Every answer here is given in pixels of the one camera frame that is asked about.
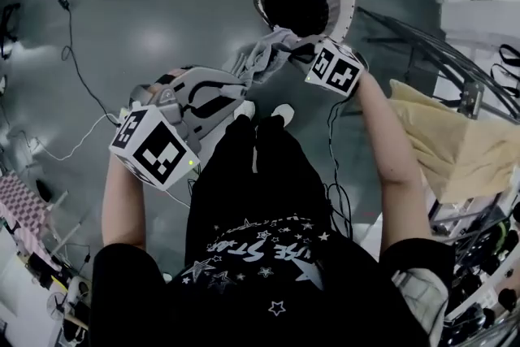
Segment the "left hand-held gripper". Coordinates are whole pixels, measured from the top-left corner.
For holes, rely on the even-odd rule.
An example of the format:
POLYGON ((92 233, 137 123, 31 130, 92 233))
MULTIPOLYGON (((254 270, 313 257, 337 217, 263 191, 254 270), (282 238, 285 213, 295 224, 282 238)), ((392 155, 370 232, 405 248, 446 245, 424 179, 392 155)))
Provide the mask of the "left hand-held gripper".
POLYGON ((245 100, 245 91, 193 90, 225 86, 245 87, 229 72, 195 66, 137 85, 110 152, 137 179, 169 189, 198 164, 198 142, 245 100))

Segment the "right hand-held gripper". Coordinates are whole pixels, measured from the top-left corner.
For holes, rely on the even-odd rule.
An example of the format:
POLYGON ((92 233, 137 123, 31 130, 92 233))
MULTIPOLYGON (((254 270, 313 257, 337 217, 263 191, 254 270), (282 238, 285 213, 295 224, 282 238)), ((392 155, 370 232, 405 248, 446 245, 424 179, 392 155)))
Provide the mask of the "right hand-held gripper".
POLYGON ((305 76, 307 84, 338 93, 344 98, 353 95, 360 75, 366 70, 366 60, 360 53, 346 44, 330 38, 304 37, 294 45, 291 63, 311 64, 305 76))

